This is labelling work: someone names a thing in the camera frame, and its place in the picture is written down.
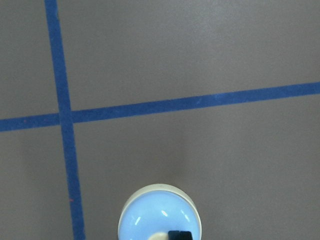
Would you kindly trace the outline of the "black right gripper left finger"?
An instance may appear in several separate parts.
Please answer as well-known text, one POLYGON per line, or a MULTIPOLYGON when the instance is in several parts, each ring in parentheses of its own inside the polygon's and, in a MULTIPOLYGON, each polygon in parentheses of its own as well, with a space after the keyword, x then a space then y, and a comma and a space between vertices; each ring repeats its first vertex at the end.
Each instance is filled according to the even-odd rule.
POLYGON ((181 239, 180 234, 181 233, 179 230, 171 230, 168 232, 168 239, 169 240, 180 240, 181 239))

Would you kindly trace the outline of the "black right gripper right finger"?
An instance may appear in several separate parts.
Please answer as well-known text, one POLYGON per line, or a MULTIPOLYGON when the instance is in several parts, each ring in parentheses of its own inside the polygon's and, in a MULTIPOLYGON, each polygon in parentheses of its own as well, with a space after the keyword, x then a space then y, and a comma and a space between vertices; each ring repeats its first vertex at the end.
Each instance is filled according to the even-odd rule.
POLYGON ((180 240, 193 240, 193 235, 190 231, 180 231, 180 240))

